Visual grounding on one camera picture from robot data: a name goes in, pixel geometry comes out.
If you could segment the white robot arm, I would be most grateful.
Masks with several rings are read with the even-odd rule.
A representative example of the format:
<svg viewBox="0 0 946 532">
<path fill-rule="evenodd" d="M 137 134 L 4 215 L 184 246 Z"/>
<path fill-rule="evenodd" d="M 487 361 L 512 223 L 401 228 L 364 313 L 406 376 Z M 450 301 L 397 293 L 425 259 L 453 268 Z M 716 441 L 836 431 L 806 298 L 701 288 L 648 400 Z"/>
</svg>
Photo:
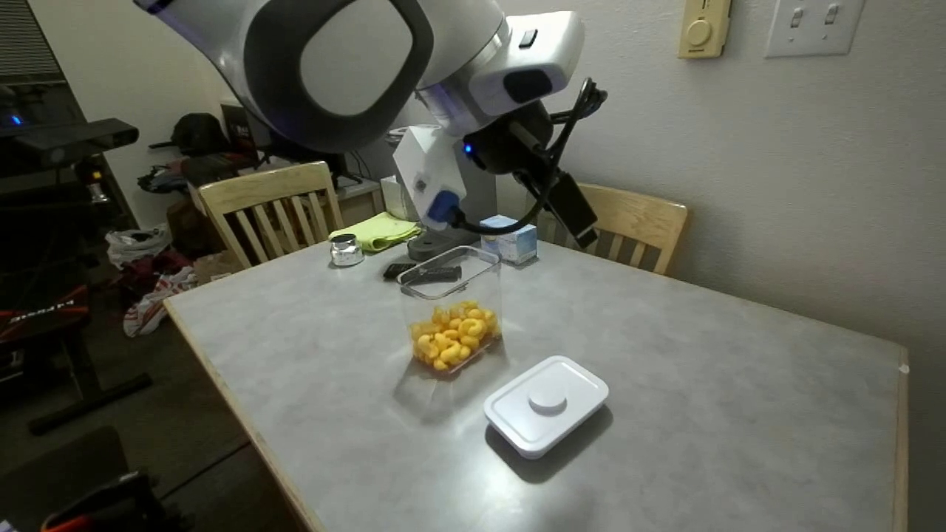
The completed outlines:
<svg viewBox="0 0 946 532">
<path fill-rule="evenodd" d="M 563 92 L 582 54 L 570 11 L 508 16 L 500 0 L 134 0 L 187 39 L 234 98 L 277 137 L 354 152 L 393 137 L 393 163 L 429 228 L 486 224 L 465 212 L 462 163 L 514 177 L 536 206 L 589 246 L 598 215 L 563 152 L 607 95 Z"/>
</svg>

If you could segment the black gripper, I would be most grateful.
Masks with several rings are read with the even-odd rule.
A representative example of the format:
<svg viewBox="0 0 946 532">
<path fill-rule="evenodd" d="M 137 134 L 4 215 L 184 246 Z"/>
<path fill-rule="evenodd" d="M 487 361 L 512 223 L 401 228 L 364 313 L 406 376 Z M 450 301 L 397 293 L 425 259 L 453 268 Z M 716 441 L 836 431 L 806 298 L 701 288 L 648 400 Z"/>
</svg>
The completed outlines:
<svg viewBox="0 0 946 532">
<path fill-rule="evenodd" d="M 598 215 L 579 183 L 552 153 L 552 119 L 540 103 L 521 106 L 493 122 L 496 159 L 549 209 L 579 249 L 598 239 Z"/>
</svg>

